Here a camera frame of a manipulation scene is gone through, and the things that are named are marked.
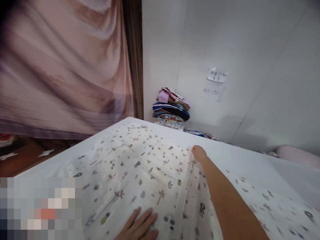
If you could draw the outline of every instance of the stack of folded clothes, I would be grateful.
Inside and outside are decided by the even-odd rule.
[[[183,129],[184,121],[190,118],[190,104],[172,89],[163,87],[157,97],[158,102],[152,106],[154,118],[159,124],[175,129]]]

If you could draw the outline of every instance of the pink pillow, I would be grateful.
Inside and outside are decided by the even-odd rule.
[[[298,148],[284,145],[278,147],[276,153],[281,159],[320,169],[320,158],[318,156]]]

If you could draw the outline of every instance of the finger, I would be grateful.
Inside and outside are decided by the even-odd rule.
[[[158,214],[155,213],[150,216],[134,233],[134,235],[140,239],[151,227],[151,225],[157,220]]]
[[[144,235],[140,240],[155,240],[159,234],[158,230],[153,230]]]
[[[152,213],[152,208],[149,208],[139,219],[132,225],[130,228],[133,232],[137,230],[143,223],[144,221],[151,215]]]
[[[136,217],[139,215],[141,211],[141,207],[138,207],[133,214],[131,215],[131,217],[128,219],[128,221],[126,222],[126,224],[124,225],[122,230],[128,230],[134,223],[134,220],[136,220]]]

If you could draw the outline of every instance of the curtain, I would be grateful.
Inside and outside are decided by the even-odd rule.
[[[135,117],[143,120],[142,3],[122,0],[129,62],[135,102]]]
[[[134,116],[121,0],[24,1],[5,36],[0,132],[85,139]]]

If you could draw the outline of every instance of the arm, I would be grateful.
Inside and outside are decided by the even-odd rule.
[[[243,201],[226,176],[207,157],[200,146],[193,146],[192,153],[200,162],[212,196],[224,240],[269,240],[259,221]]]

